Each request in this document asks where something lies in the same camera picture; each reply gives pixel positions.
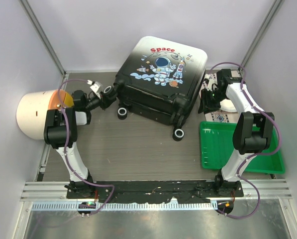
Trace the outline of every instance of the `green tray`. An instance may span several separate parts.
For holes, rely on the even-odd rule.
[[[207,169],[221,169],[229,160],[233,152],[232,136],[236,123],[206,122],[200,123],[201,164]],[[273,137],[269,149],[263,152],[272,152],[277,147],[277,136],[273,130]],[[271,156],[255,157],[245,170],[255,173],[285,172],[280,151]]]

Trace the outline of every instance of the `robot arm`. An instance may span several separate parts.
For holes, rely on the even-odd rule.
[[[214,91],[208,91],[207,89],[201,91],[199,113],[205,112],[206,114],[216,111],[220,108],[222,100],[230,99],[240,114],[232,139],[234,151],[227,164],[216,177],[218,188],[234,189],[237,187],[240,180],[238,175],[242,175],[254,157],[248,159],[239,169],[240,165],[248,156],[269,148],[272,138],[272,123],[251,106],[249,100],[253,102],[257,109],[264,111],[256,105],[245,84],[243,90],[245,90],[249,99],[243,94],[240,89],[241,80],[241,77],[232,77],[231,70],[222,69],[217,73],[218,88]],[[274,119],[272,113],[266,114]],[[253,130],[254,124],[259,128],[258,131]]]
[[[83,164],[77,148],[77,126],[89,124],[91,122],[91,110],[97,107],[101,107],[102,109],[108,108],[116,100],[116,90],[118,87],[119,85],[115,85],[114,87],[108,86],[102,91],[100,83],[92,82],[90,87],[94,92],[92,98],[88,98],[87,94],[81,90],[73,92],[72,98],[74,106],[65,109],[69,123],[68,127],[60,110],[53,109],[47,111],[44,127],[44,140],[61,155],[70,173],[70,184],[66,186],[68,188],[68,196],[71,194],[74,198],[79,198],[81,196],[85,197],[92,195],[95,191],[93,186],[81,181],[69,167],[70,165],[75,173],[81,178],[93,183],[90,172]],[[69,129],[70,136],[66,150],[69,165],[64,155],[67,129]]]

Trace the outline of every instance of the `cable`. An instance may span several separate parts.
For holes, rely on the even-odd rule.
[[[221,63],[218,63],[218,64],[214,65],[210,70],[212,71],[216,66],[223,65],[223,64],[231,64],[231,65],[235,65],[235,66],[240,67],[240,68],[243,70],[243,78],[242,78],[241,83],[240,83],[240,89],[241,89],[242,93],[244,94],[245,98],[248,100],[249,104],[253,107],[253,109],[256,110],[257,112],[259,112],[260,114],[262,114],[263,116],[265,116],[265,117],[266,117],[266,118],[273,124],[273,126],[276,128],[276,131],[277,131],[277,134],[278,134],[278,138],[279,138],[278,146],[276,147],[275,150],[273,150],[273,151],[270,152],[270,153],[254,153],[254,154],[251,154],[250,156],[248,156],[248,157],[247,157],[247,158],[240,164],[240,166],[239,166],[238,169],[237,169],[237,176],[238,176],[240,179],[244,180],[245,182],[249,183],[249,184],[256,190],[256,192],[257,192],[257,194],[258,194],[258,202],[257,202],[257,206],[255,207],[255,209],[253,210],[253,212],[250,213],[250,214],[248,214],[248,215],[246,215],[246,216],[241,216],[241,217],[239,217],[239,216],[230,215],[230,214],[224,213],[223,211],[218,210],[218,212],[220,212],[221,214],[223,214],[223,215],[225,215],[225,216],[227,216],[227,217],[229,217],[229,218],[234,218],[234,219],[244,219],[244,218],[248,218],[248,217],[252,216],[253,214],[255,214],[255,213],[258,211],[258,209],[259,209],[259,205],[260,205],[260,193],[259,193],[258,188],[257,188],[253,183],[251,183],[249,180],[247,180],[246,178],[244,178],[244,177],[242,177],[242,176],[239,175],[240,170],[241,170],[241,168],[243,167],[243,165],[245,165],[245,163],[246,163],[250,158],[252,158],[252,157],[255,157],[255,156],[258,156],[258,155],[269,156],[269,155],[273,155],[273,154],[275,154],[276,152],[278,152],[279,149],[281,148],[281,144],[282,144],[282,136],[281,136],[281,131],[280,131],[280,128],[279,128],[278,124],[277,124],[277,123],[276,123],[270,116],[268,116],[264,111],[258,109],[258,108],[254,105],[254,103],[251,101],[249,95],[247,94],[247,92],[246,92],[245,89],[243,88],[244,79],[246,78],[246,75],[247,75],[247,72],[246,72],[245,68],[244,68],[243,66],[241,66],[240,64],[238,64],[238,63],[234,63],[234,62],[229,62],[229,61],[227,61],[227,62],[221,62]]]
[[[234,203],[234,201],[236,201],[236,197],[234,196],[234,190],[232,191],[231,196],[233,198],[232,203]]]
[[[94,203],[97,202],[97,199],[99,198],[99,195],[98,195],[98,190],[96,189],[95,190],[95,197],[94,197]]]
[[[111,187],[111,188],[112,188],[112,190],[111,190],[111,192],[110,192],[108,198],[104,201],[104,203],[103,203],[97,210],[95,210],[95,211],[93,211],[93,212],[90,213],[90,215],[94,215],[94,214],[98,213],[98,212],[105,206],[105,204],[111,199],[111,197],[112,197],[112,195],[113,195],[113,193],[114,193],[114,189],[115,189],[115,187],[114,187],[114,185],[112,185],[112,184],[102,185],[102,184],[97,184],[97,183],[91,183],[91,182],[85,180],[84,178],[82,178],[82,177],[81,177],[81,176],[80,176],[80,175],[79,175],[79,174],[72,168],[72,166],[70,165],[70,162],[69,162],[69,159],[68,159],[68,155],[67,155],[67,146],[68,146],[68,144],[69,144],[69,139],[70,139],[70,128],[69,128],[69,120],[68,120],[68,116],[67,116],[67,114],[66,114],[66,112],[65,112],[65,109],[63,108],[63,107],[68,107],[68,106],[65,105],[64,102],[61,100],[60,90],[61,90],[62,86],[63,86],[65,83],[68,83],[68,82],[71,82],[71,81],[82,81],[82,82],[85,82],[85,83],[88,82],[88,80],[84,80],[84,79],[70,79],[70,80],[66,80],[66,81],[64,81],[64,82],[60,85],[60,87],[59,87],[59,89],[58,89],[58,98],[59,98],[59,101],[60,101],[60,103],[61,103],[60,110],[61,110],[61,112],[62,112],[62,114],[63,114],[63,116],[64,116],[64,121],[65,121],[65,125],[66,125],[66,133],[67,133],[67,135],[66,135],[66,141],[65,141],[64,149],[63,149],[63,153],[64,153],[65,161],[66,161],[66,163],[67,163],[68,168],[69,168],[69,169],[73,172],[73,174],[74,174],[76,177],[78,177],[82,182],[84,182],[84,183],[86,183],[86,184],[88,184],[88,185],[91,185],[91,186],[95,186],[95,187],[102,187],[102,188]]]
[[[211,90],[212,90],[212,91],[214,91],[214,88],[213,88],[214,86],[216,86],[216,87],[218,88],[218,85],[215,84],[215,83],[213,83],[213,84],[211,85]]]
[[[91,94],[93,94],[93,97],[95,96],[94,91],[90,91],[89,94],[88,94],[88,98],[89,98],[89,99],[91,98],[91,97],[90,97]]]

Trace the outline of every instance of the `wooden floor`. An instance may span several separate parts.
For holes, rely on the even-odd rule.
[[[70,74],[69,79],[99,81],[112,85],[115,73]],[[89,92],[88,85],[73,82],[66,90]],[[214,179],[217,171],[203,169],[200,163],[199,99],[183,127],[185,137],[172,139],[171,126],[129,113],[127,119],[117,118],[117,104],[103,111],[92,111],[90,125],[78,127],[78,149],[94,180],[191,180]],[[250,179],[270,178],[265,174],[245,173]],[[68,181],[69,173],[61,157],[51,150],[44,181]]]

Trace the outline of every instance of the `black suitcase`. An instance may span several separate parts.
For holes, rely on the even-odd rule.
[[[116,75],[119,119],[127,111],[173,125],[174,140],[184,137],[205,73],[207,54],[157,37],[143,37]]]

